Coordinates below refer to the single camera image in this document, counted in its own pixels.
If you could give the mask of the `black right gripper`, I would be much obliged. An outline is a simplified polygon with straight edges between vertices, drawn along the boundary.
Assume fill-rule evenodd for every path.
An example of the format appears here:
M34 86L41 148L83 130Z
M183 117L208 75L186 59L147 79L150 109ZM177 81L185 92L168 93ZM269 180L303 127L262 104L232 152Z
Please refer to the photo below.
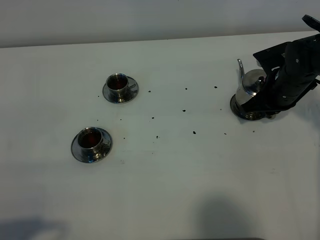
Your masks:
M266 83L240 105L240 115L273 116L294 107L315 87L320 75L320 35L284 42L253 56L267 74Z

